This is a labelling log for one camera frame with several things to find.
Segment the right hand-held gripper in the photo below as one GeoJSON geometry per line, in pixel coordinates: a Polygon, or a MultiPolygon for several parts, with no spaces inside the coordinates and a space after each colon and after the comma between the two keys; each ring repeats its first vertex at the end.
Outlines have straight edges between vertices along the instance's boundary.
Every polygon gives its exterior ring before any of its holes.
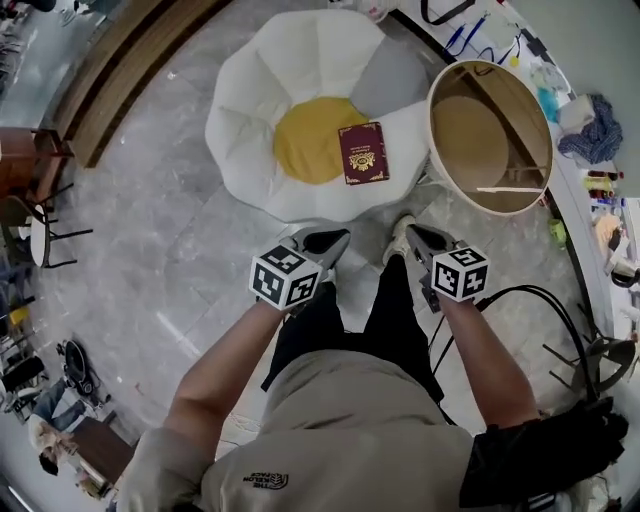
{"type": "Polygon", "coordinates": [[[407,240],[411,254],[426,270],[419,282],[433,313],[441,311],[440,297],[460,303],[484,292],[490,261],[480,249],[423,224],[409,225],[407,240]]]}

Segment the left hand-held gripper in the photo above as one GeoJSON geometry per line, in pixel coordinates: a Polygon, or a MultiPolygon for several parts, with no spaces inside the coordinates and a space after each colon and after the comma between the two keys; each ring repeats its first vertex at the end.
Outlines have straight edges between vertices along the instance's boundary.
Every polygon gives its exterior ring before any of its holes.
{"type": "Polygon", "coordinates": [[[345,227],[306,227],[252,258],[248,289],[279,311],[311,300],[346,251],[345,227]]]}

